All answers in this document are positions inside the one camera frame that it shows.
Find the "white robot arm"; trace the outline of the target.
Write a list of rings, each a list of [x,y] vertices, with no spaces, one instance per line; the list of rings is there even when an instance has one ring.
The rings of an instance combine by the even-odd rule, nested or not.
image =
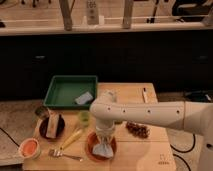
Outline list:
[[[203,137],[203,145],[197,171],[213,171],[213,103],[117,103],[115,93],[105,91],[90,105],[90,112],[102,135],[111,134],[115,121],[132,121],[199,134]]]

